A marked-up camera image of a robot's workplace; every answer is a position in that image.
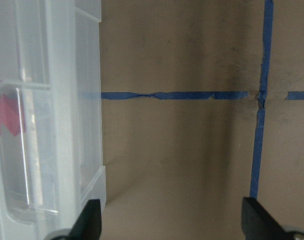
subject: cardboard surface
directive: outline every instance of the cardboard surface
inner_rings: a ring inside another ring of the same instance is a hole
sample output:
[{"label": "cardboard surface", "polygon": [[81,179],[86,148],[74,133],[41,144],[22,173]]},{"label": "cardboard surface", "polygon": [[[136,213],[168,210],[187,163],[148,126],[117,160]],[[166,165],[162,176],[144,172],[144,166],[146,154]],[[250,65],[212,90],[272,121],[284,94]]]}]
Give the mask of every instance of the cardboard surface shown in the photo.
[{"label": "cardboard surface", "polygon": [[[304,229],[304,0],[274,0],[259,201]],[[249,91],[242,100],[103,100],[103,240],[243,239],[264,1],[104,0],[103,92]]]}]

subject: blue tape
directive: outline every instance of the blue tape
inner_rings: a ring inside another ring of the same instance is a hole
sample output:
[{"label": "blue tape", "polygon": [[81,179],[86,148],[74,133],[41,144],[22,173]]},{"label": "blue tape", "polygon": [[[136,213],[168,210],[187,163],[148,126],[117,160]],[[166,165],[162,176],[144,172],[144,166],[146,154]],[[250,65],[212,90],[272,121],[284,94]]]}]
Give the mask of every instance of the blue tape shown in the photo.
[{"label": "blue tape", "polygon": [[257,198],[258,184],[263,149],[264,124],[265,124],[265,102],[267,97],[268,72],[271,59],[272,31],[273,31],[273,0],[265,0],[263,44],[264,55],[261,65],[260,92],[258,95],[257,125],[255,130],[254,153],[251,177],[250,197]]},{"label": "blue tape", "polygon": [[304,91],[289,91],[286,100],[304,100]]},{"label": "blue tape", "polygon": [[160,100],[238,100],[248,96],[247,91],[173,91],[173,92],[155,92],[155,93],[134,93],[134,92],[102,92],[83,93],[87,99],[108,99],[108,100],[126,100],[131,98],[156,98]]}]

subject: blue painter's tape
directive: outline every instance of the blue painter's tape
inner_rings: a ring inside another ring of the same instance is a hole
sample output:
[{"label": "blue painter's tape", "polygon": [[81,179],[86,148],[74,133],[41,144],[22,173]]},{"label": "blue painter's tape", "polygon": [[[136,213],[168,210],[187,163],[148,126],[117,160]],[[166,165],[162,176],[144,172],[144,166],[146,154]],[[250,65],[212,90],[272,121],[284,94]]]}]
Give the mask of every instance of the blue painter's tape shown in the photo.
[{"label": "blue painter's tape", "polygon": [[304,100],[304,91],[289,91],[286,100]]},{"label": "blue painter's tape", "polygon": [[173,92],[155,92],[155,93],[134,93],[134,92],[102,92],[83,93],[82,96],[89,99],[108,99],[124,100],[131,98],[156,98],[160,100],[238,100],[248,96],[247,91],[173,91]]},{"label": "blue painter's tape", "polygon": [[265,102],[267,97],[268,72],[270,68],[270,59],[271,59],[273,12],[274,12],[273,1],[265,0],[264,28],[263,28],[264,55],[263,55],[263,62],[261,65],[262,70],[261,70],[260,92],[258,95],[259,109],[257,111],[257,125],[255,130],[251,189],[250,189],[250,197],[253,198],[257,198],[258,195],[258,184],[259,184],[260,169],[261,169],[264,124],[265,124]]}]

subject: red cloth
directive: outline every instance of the red cloth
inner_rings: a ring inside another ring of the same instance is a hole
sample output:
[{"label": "red cloth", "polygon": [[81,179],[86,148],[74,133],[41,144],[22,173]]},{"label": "red cloth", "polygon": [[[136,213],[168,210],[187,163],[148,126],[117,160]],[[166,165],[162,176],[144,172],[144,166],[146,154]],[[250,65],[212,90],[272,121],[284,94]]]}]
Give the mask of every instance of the red cloth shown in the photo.
[{"label": "red cloth", "polygon": [[13,136],[20,133],[18,108],[16,98],[9,98],[4,94],[0,96],[0,133],[1,124],[3,124]]}]

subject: screw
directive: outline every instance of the screw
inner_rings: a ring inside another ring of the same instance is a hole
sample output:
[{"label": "screw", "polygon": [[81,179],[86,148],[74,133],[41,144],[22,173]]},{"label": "screw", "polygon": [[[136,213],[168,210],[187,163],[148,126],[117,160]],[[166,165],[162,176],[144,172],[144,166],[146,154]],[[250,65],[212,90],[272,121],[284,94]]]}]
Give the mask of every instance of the screw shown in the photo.
[{"label": "screw", "polygon": [[294,240],[304,240],[304,235],[302,235],[300,233],[296,233],[294,235]]}]

